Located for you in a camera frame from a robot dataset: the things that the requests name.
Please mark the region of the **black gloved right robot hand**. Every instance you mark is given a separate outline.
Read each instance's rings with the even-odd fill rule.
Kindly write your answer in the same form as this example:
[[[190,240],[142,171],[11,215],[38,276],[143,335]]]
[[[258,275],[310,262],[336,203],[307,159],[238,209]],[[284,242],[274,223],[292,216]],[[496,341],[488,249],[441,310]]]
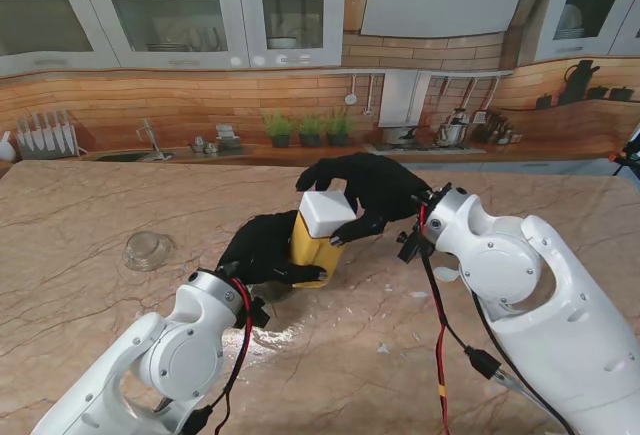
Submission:
[[[431,191],[423,179],[397,161],[370,153],[324,158],[300,175],[296,189],[325,191],[335,179],[346,182],[346,200],[353,210],[363,213],[332,233],[334,246],[381,234],[389,222],[414,216],[418,210],[414,198]]]

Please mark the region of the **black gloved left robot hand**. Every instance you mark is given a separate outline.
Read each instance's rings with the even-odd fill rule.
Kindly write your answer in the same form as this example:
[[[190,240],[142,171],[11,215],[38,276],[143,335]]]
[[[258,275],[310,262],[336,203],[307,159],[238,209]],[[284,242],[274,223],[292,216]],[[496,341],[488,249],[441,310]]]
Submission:
[[[233,276],[245,285],[280,282],[286,285],[325,281],[327,272],[290,259],[290,239],[298,212],[258,215],[242,225],[217,266],[233,266]]]

